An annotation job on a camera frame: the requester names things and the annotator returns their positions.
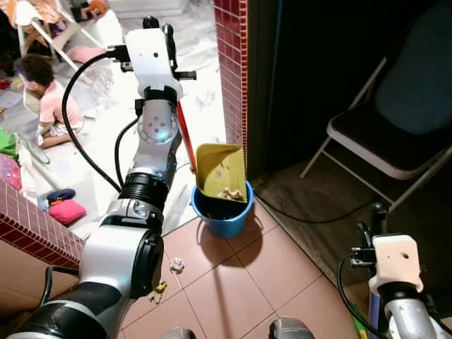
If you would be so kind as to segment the yellow dustpan with red handle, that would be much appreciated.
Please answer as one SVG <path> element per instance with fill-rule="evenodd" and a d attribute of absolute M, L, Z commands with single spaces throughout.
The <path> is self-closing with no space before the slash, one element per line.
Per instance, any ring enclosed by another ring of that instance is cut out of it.
<path fill-rule="evenodd" d="M 177 103 L 177 121 L 189 156 L 190 169 L 195 174 L 195 184 L 201 193 L 218 199 L 223 188 L 240 190 L 241 202 L 246 197 L 246 168 L 244 148 L 236 144 L 201 144 L 193 146 L 183 107 Z"/>

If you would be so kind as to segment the grey right robot foot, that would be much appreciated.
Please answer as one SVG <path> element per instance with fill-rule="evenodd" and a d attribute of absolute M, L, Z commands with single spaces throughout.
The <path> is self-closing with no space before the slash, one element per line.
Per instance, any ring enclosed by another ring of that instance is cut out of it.
<path fill-rule="evenodd" d="M 268 339 L 314 339 L 314 335 L 302 321 L 281 316 L 270 324 Z"/>

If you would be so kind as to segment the grey robot foot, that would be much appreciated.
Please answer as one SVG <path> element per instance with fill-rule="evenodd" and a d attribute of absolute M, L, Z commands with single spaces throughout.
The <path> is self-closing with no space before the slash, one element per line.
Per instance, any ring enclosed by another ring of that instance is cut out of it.
<path fill-rule="evenodd" d="M 197 337 L 190 328 L 174 327 L 164 332 L 160 339 L 197 339 Z"/>
<path fill-rule="evenodd" d="M 314 335 L 302 321 L 281 316 L 270 324 L 268 339 L 314 339 Z"/>

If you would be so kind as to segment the white folding rack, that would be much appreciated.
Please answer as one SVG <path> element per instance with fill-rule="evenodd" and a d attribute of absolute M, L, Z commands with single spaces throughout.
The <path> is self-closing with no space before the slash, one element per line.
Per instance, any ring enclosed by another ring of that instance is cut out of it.
<path fill-rule="evenodd" d="M 84 37 L 88 47 L 102 47 L 101 41 L 82 26 L 91 19 L 77 20 L 81 10 L 74 10 L 61 0 L 0 0 L 0 10 L 16 29 L 22 55 L 40 43 L 49 48 L 49 58 L 64 61 L 75 70 L 78 66 L 69 54 L 70 49 L 78 47 L 70 43 L 73 37 Z"/>

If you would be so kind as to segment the child in pink shirt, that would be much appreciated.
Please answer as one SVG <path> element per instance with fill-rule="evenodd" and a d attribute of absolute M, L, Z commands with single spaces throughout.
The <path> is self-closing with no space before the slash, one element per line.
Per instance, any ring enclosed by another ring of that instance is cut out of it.
<path fill-rule="evenodd" d="M 64 90 L 54 78 L 54 68 L 48 59 L 36 54 L 26 54 L 16 59 L 14 71 L 23 81 L 26 93 L 38 100 L 37 145 L 41 149 L 71 142 L 64 123 Z"/>

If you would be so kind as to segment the blue plastic bucket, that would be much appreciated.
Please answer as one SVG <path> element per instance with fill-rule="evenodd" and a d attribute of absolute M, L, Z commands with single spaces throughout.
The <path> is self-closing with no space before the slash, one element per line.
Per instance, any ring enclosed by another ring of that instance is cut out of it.
<path fill-rule="evenodd" d="M 191 194 L 191 207 L 214 236 L 223 239 L 236 237 L 244 230 L 246 219 L 253 210 L 254 190 L 251 183 L 246 182 L 245 191 L 248 200 L 242 203 L 207 197 L 195 186 Z"/>

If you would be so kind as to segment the dark blue cloth item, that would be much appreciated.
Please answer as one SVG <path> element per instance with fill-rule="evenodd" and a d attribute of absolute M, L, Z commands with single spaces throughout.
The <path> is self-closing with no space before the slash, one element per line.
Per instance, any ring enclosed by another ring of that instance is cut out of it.
<path fill-rule="evenodd" d="M 73 199 L 76 196 L 76 191 L 74 189 L 59 189 L 57 191 L 50 191 L 46 194 L 46 200 L 48 204 L 55 204 L 59 201 L 65 201 L 69 199 Z"/>

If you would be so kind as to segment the pink cushion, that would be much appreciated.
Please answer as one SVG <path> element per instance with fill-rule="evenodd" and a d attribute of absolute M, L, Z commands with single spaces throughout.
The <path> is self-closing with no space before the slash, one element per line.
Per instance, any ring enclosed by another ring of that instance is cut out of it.
<path fill-rule="evenodd" d="M 57 200 L 49 203 L 49 216 L 65 226 L 77 222 L 87 214 L 87 210 L 73 199 Z"/>

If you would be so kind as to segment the green plastic bag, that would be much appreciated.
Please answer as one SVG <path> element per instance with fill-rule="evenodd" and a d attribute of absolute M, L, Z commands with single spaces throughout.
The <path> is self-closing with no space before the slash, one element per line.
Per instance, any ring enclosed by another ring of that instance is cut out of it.
<path fill-rule="evenodd" d="M 13 160 L 18 159 L 18 138 L 14 133 L 9 133 L 0 127 L 0 154 L 10 156 Z"/>

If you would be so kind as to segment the pink plastic bag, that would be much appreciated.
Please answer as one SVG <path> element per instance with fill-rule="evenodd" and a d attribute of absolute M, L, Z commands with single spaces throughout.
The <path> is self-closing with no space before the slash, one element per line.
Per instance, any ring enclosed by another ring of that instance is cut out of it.
<path fill-rule="evenodd" d="M 6 154 L 0 154 L 0 181 L 12 186 L 14 191 L 22 190 L 18 162 Z"/>

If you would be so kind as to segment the grey left robot foot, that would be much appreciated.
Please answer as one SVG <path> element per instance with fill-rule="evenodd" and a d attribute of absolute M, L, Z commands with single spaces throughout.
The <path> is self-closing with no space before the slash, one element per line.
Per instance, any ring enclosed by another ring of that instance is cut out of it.
<path fill-rule="evenodd" d="M 197 337 L 190 328 L 174 327 L 164 332 L 160 339 L 197 339 Z"/>

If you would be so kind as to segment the yellowish crumpled paper scrap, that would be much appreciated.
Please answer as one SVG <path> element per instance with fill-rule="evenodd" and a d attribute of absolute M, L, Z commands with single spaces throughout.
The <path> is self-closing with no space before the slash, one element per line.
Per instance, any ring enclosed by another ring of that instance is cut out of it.
<path fill-rule="evenodd" d="M 149 294 L 149 302 L 155 304 L 157 306 L 164 300 L 165 291 L 167 291 L 167 281 L 161 280 L 159 283 L 152 289 L 152 292 Z"/>

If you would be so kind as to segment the dark folding chair white frame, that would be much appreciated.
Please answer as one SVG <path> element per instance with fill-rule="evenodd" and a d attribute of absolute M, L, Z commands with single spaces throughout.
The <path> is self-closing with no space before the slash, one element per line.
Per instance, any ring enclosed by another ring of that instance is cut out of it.
<path fill-rule="evenodd" d="M 326 156 L 360 180 L 388 204 L 393 212 L 438 171 L 450 155 L 448 134 L 451 109 L 445 107 L 451 51 L 450 6 L 436 1 L 403 31 L 349 109 L 327 123 L 323 145 L 308 161 L 305 178 L 319 158 Z M 336 142 L 387 177 L 413 184 L 400 197 L 388 197 L 357 172 L 330 155 Z"/>

